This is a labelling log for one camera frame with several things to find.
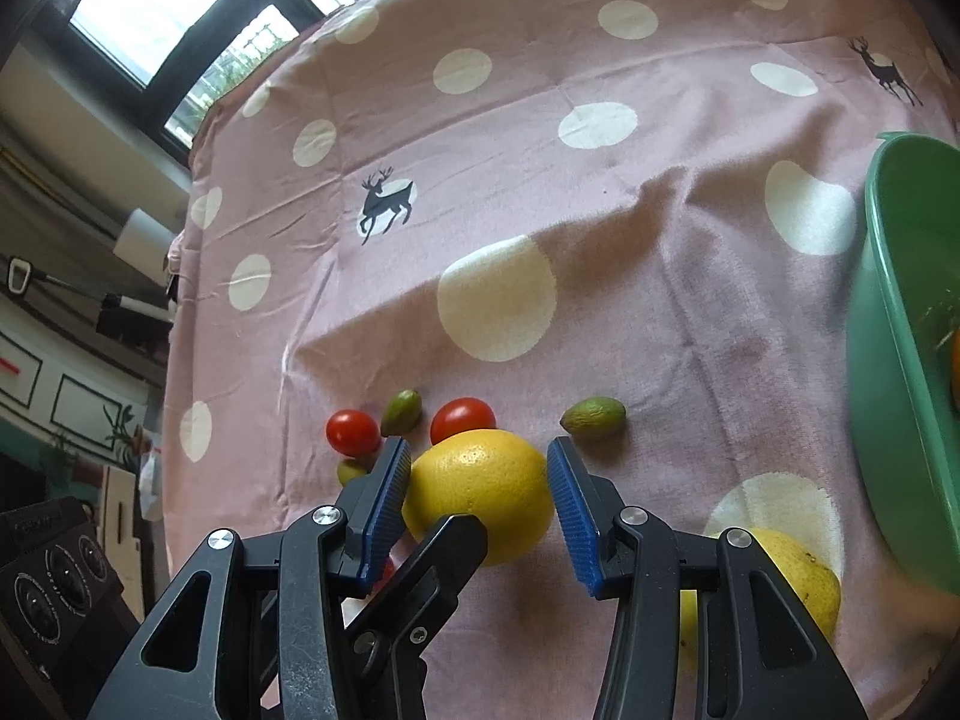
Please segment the yellow pear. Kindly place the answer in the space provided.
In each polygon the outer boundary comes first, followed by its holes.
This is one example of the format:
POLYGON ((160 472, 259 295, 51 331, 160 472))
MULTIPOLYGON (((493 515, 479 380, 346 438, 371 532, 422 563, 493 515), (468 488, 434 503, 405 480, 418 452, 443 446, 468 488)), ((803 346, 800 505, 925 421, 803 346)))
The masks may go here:
MULTIPOLYGON (((752 536, 771 557, 789 587, 812 616, 828 642, 835 637, 841 606, 839 578, 804 544, 786 533, 770 528, 752 528, 752 536)), ((693 671, 698 660, 698 601, 695 590, 680 592, 680 666, 693 671)))

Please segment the round yellow lemon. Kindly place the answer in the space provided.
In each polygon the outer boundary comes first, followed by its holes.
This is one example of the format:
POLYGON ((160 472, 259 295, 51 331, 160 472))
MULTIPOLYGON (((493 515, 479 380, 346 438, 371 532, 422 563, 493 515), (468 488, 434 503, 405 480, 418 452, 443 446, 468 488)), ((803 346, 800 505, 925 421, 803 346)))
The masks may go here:
POLYGON ((412 461, 402 507, 415 539, 425 538, 448 515, 477 517, 487 528, 485 566, 534 550, 553 512, 545 457, 501 429, 455 434, 425 450, 412 461))

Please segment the red cherry tomato front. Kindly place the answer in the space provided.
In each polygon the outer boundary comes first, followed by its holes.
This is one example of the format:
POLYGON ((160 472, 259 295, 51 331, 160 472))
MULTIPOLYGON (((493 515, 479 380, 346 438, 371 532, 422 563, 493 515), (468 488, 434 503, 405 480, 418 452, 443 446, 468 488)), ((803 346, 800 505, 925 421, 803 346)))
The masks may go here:
POLYGON ((382 587, 384 587, 384 585, 391 580, 391 577, 395 574, 395 571, 397 571, 395 561, 392 559, 392 557, 387 557, 386 562, 384 562, 384 566, 382 566, 381 578, 374 582, 371 593, 375 595, 377 592, 379 592, 379 590, 381 590, 382 587))

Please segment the red cherry tomato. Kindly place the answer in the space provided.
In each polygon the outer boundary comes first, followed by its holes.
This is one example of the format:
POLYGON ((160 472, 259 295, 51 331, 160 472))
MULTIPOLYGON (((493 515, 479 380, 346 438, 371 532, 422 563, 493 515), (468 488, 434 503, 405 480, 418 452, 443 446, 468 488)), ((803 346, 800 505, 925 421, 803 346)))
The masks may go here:
POLYGON ((379 590, 381 590, 382 587, 384 587, 384 585, 391 580, 391 577, 395 574, 395 571, 397 571, 395 561, 392 559, 392 557, 387 557, 386 562, 384 562, 384 566, 382 566, 381 578, 374 582, 371 593, 375 595, 377 592, 379 592, 379 590))
POLYGON ((430 440, 436 445, 455 434, 495 427, 496 416, 488 403, 475 397, 455 398, 434 413, 430 440))
POLYGON ((338 410, 325 423, 325 438, 345 457, 374 454, 381 444, 379 426, 370 415, 359 410, 338 410))

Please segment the black speaker box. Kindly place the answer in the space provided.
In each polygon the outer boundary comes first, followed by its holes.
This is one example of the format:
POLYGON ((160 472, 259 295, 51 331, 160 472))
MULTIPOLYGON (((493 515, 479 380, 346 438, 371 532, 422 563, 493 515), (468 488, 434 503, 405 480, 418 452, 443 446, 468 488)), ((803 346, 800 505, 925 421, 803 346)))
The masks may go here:
POLYGON ((85 718, 139 621, 75 497, 2 515, 2 715, 85 718))

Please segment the green olive fruit left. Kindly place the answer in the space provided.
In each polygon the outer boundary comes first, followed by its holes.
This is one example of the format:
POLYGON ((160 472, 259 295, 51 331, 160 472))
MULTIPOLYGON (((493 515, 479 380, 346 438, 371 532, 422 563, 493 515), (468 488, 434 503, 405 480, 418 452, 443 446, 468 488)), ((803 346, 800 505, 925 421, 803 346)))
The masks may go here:
POLYGON ((353 479, 363 478, 368 474, 368 466, 356 458, 345 458, 337 465, 337 479, 342 486, 347 486, 353 479))

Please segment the green olive fruit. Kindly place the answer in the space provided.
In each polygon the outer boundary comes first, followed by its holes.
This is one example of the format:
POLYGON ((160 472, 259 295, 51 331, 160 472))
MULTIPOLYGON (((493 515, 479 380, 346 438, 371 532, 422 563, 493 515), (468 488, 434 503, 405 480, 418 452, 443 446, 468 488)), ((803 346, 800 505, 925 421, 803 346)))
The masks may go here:
POLYGON ((420 422, 423 406, 421 395, 413 388, 395 394, 382 413, 381 436, 406 436, 420 422))
POLYGON ((585 398, 563 413, 560 426, 575 439, 607 439, 625 430, 626 408, 615 398, 585 398))
POLYGON ((337 479, 342 486, 347 486, 353 479, 363 478, 368 474, 368 466, 356 458, 345 458, 337 465, 337 479))

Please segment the red cherry tomato middle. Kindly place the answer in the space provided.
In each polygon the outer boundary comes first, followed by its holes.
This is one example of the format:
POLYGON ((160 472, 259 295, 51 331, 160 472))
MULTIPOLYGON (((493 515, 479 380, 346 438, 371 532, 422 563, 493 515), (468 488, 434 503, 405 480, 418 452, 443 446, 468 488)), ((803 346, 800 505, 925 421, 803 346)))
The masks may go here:
POLYGON ((381 444, 379 426, 370 415, 359 410, 338 410, 325 423, 325 438, 345 457, 374 454, 381 444))

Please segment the green olive fruit centre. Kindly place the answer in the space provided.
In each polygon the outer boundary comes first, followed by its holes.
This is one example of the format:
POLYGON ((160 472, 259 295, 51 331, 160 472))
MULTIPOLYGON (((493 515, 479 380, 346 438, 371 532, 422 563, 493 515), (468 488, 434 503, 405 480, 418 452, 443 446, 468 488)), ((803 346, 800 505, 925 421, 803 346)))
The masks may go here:
POLYGON ((382 413, 381 436, 406 436, 420 422, 423 406, 421 395, 413 388, 395 394, 382 413))

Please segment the red cherry tomato right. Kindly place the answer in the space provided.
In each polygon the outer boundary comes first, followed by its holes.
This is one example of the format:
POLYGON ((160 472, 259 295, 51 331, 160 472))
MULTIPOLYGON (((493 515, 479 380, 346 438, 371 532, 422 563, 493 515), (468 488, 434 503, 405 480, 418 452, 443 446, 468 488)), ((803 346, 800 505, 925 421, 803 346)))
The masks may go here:
POLYGON ((496 416, 488 403, 475 397, 455 398, 434 413, 430 440, 436 445, 455 434, 495 427, 496 416))

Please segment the green olive fruit far right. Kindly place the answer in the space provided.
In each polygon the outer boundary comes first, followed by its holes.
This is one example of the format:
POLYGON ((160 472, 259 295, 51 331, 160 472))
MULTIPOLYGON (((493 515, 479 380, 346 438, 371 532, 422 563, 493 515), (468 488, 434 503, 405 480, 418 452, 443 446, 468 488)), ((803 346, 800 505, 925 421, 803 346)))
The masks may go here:
POLYGON ((615 398, 585 398, 563 413, 560 426, 575 439, 607 439, 625 430, 626 408, 615 398))

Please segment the green plastic bowl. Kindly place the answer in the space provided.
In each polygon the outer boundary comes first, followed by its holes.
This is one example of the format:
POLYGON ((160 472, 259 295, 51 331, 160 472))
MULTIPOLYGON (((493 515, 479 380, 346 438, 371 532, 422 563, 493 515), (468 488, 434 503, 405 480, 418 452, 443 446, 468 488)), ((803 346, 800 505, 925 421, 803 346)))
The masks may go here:
POLYGON ((893 559, 958 589, 958 149, 885 133, 864 184, 848 320, 848 410, 867 499, 893 559))

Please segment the pink polka dot tablecloth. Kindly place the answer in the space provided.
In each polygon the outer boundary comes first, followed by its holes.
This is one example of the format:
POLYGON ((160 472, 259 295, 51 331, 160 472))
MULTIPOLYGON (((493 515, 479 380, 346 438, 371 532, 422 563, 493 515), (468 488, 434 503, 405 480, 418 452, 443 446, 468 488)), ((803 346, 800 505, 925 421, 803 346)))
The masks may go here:
POLYGON ((957 631, 895 566, 846 413, 878 138, 953 142, 958 78, 908 0, 364 0, 208 112, 164 404, 167 559, 338 491, 340 408, 413 388, 588 445, 686 532, 832 566, 835 647, 898 715, 957 631))

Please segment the black framed window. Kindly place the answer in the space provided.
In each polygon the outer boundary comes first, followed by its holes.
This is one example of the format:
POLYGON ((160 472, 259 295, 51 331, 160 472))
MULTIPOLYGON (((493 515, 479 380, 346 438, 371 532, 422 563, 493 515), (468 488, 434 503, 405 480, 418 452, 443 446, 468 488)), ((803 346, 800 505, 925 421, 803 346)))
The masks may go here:
POLYGON ((356 0, 47 0, 34 23, 94 96, 183 161, 215 101, 356 0))

